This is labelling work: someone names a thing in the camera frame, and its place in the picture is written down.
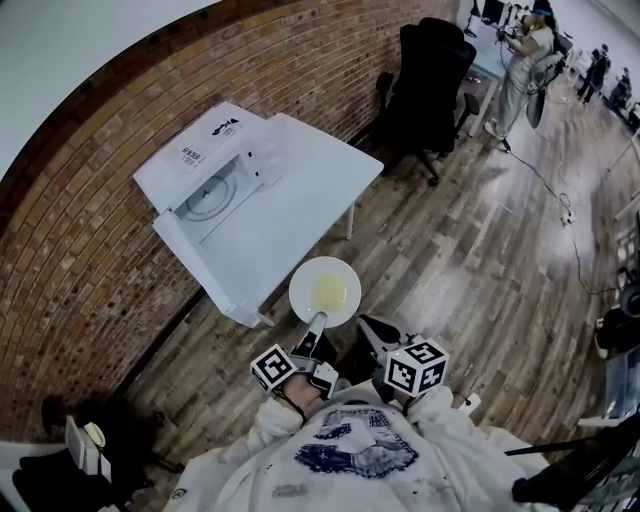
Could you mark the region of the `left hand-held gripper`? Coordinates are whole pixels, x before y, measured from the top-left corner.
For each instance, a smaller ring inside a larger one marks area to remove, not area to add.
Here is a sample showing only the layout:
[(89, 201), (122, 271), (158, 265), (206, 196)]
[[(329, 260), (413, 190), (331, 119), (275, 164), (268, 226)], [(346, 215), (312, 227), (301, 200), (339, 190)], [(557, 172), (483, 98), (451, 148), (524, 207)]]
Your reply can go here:
[(286, 353), (275, 344), (251, 362), (252, 376), (266, 392), (274, 392), (294, 374), (303, 374), (320, 391), (324, 401), (332, 398), (339, 374), (334, 368), (337, 351), (323, 333), (328, 315), (318, 311), (300, 343)]

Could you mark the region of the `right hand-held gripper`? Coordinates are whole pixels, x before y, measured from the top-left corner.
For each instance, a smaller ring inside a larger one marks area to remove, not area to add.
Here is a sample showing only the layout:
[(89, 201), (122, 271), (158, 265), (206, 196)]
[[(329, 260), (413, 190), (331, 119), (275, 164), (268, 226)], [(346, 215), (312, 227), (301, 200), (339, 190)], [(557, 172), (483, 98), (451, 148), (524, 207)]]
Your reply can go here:
[(372, 384), (384, 403), (396, 393), (420, 397), (443, 383), (449, 354), (435, 340), (401, 337), (397, 323), (367, 315), (357, 318), (357, 337), (378, 363)]

